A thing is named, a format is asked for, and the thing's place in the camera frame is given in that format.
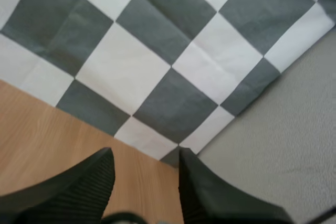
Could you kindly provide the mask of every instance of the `checkered mat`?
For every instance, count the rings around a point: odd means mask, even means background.
[[[0,0],[0,78],[174,164],[335,22],[335,0]]]

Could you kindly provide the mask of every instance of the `wooden floor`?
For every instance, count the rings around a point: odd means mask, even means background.
[[[149,223],[182,224],[176,170],[0,81],[0,195],[61,173],[106,146],[114,153],[116,181],[105,215],[128,210]]]

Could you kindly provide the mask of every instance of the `floor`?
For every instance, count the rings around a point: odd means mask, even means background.
[[[105,215],[128,210],[149,223],[183,223],[178,172],[0,81],[0,195],[41,182],[102,147],[116,181]]]

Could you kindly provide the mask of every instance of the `checkerboard pattern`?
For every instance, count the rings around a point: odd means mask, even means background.
[[[0,0],[0,78],[174,165],[335,22],[336,0]]]

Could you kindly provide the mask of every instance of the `gray square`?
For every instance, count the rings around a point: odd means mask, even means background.
[[[189,39],[193,39],[216,14],[205,0],[149,0]]]
[[[180,143],[216,107],[216,103],[171,68],[134,117],[173,142]]]
[[[175,168],[179,167],[179,162],[180,162],[180,146],[177,146],[174,150],[169,152],[167,155],[165,155],[160,161],[171,165]]]
[[[112,136],[130,117],[77,80],[72,82],[56,107]]]
[[[318,0],[326,14],[336,23],[336,0]]]
[[[262,58],[221,106],[237,116],[279,76],[280,72],[265,58]]]
[[[173,64],[191,41],[147,0],[131,0],[117,23],[168,64]]]
[[[228,0],[219,12],[265,55],[313,4],[313,0]]]
[[[87,0],[20,0],[2,33],[75,76],[112,23]]]

